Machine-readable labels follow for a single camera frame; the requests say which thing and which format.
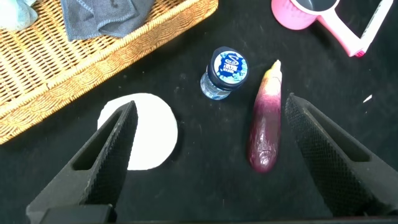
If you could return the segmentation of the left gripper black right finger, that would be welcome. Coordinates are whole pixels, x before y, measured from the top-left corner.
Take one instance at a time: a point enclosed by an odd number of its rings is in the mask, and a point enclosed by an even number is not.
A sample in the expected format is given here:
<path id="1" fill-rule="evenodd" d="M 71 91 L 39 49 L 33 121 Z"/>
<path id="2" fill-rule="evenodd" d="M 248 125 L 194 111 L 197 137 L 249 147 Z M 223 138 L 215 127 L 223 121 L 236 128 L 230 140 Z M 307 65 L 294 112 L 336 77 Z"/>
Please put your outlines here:
<path id="1" fill-rule="evenodd" d="M 336 216 L 397 215 L 397 171 L 293 93 L 285 116 L 323 201 Z"/>

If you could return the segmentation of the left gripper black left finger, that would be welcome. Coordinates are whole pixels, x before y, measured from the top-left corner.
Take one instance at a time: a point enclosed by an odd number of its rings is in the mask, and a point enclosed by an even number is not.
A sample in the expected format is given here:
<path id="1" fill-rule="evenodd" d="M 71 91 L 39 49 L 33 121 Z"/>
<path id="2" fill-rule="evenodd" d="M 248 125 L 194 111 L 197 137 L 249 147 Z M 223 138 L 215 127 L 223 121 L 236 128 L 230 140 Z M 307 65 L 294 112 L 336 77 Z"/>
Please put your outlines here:
<path id="1" fill-rule="evenodd" d="M 134 101 L 120 106 L 28 204 L 31 223 L 114 223 L 137 129 Z"/>

